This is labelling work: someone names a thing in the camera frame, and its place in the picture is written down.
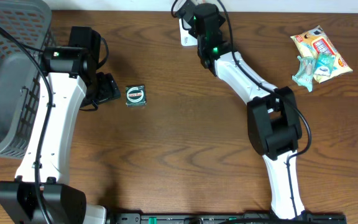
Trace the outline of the yellow orange snack bag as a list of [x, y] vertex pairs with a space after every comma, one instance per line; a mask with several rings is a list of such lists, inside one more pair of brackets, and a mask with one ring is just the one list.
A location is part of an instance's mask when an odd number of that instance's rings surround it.
[[353, 72], [353, 69], [348, 66], [346, 61], [342, 58], [321, 26], [305, 31], [302, 34], [293, 35], [290, 38], [294, 41], [302, 57], [313, 57], [316, 60], [319, 54], [335, 55], [333, 72], [329, 77], [313, 75], [313, 78], [318, 83], [328, 81], [345, 73]]

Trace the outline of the mint green tissue pack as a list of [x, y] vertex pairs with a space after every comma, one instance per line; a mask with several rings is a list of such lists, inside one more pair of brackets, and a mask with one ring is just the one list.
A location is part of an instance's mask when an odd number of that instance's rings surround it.
[[301, 57], [297, 56], [300, 62], [299, 69], [295, 75], [292, 76], [292, 80], [298, 85], [305, 87], [309, 92], [313, 90], [313, 75], [316, 60], [313, 57]]

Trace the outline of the white teal Kleenex tissue pack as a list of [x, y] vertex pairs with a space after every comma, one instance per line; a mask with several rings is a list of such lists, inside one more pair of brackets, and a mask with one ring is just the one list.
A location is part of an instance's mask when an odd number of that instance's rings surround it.
[[323, 77], [329, 77], [334, 68], [335, 55], [319, 54], [316, 59], [314, 74]]

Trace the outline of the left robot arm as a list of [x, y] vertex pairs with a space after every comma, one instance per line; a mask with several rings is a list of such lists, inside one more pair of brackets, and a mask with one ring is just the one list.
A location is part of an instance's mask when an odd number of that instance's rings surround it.
[[99, 56], [106, 40], [74, 26], [66, 46], [46, 47], [37, 114], [25, 156], [12, 181], [0, 182], [0, 205], [14, 223], [111, 223], [109, 211], [89, 204], [70, 186], [70, 149], [80, 111], [96, 111], [121, 93]]

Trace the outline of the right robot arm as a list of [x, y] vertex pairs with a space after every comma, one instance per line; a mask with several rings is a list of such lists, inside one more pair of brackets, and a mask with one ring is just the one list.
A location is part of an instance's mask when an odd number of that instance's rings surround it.
[[272, 213], [283, 220], [299, 219], [305, 211], [296, 174], [302, 132], [292, 90], [266, 82], [243, 61], [232, 42], [224, 40], [225, 18], [217, 5], [185, 1], [172, 14], [180, 20], [182, 44], [195, 45], [202, 66], [246, 104], [249, 141], [267, 167]]

